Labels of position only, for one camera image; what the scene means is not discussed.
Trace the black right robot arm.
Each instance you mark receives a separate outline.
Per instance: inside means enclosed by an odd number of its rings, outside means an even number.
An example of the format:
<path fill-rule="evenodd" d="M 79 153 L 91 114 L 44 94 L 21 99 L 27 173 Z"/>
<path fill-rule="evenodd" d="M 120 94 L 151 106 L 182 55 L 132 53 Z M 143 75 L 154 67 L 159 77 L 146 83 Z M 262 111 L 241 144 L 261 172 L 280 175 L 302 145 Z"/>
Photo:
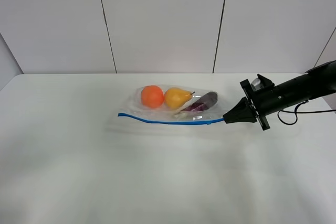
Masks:
<path fill-rule="evenodd" d="M 245 96 L 223 115 L 224 122 L 259 122 L 263 130 L 268 130 L 266 116 L 293 105 L 293 114 L 296 114 L 299 105 L 335 93 L 335 61 L 314 67 L 279 85 L 260 74 L 253 82 L 246 79 L 240 85 Z"/>

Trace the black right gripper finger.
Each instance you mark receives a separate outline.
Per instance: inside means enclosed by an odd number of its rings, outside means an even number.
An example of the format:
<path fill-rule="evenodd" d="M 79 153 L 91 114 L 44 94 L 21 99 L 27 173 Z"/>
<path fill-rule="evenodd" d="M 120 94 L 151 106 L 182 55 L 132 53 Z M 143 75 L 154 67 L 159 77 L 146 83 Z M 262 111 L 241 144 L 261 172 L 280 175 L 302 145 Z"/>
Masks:
<path fill-rule="evenodd" d="M 256 112 L 246 97 L 243 97 L 230 111 L 223 115 L 226 124 L 239 122 L 256 123 L 256 117 Z"/>

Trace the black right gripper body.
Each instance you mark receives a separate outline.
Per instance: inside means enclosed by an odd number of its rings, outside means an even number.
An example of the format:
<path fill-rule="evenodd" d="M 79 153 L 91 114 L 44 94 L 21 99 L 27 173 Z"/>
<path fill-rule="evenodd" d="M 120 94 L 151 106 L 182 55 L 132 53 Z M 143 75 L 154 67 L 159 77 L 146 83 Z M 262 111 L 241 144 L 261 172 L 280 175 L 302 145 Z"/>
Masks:
<path fill-rule="evenodd" d="M 261 125 L 263 130 L 270 129 L 269 123 L 266 119 L 267 112 L 270 111 L 268 102 L 275 99 L 274 88 L 275 84 L 268 78 L 257 74 L 257 78 L 263 81 L 264 87 L 258 91 L 254 91 L 251 87 L 251 83 L 248 79 L 240 83 L 246 98 L 249 100 L 251 107 L 254 108 L 256 112 L 256 118 Z"/>

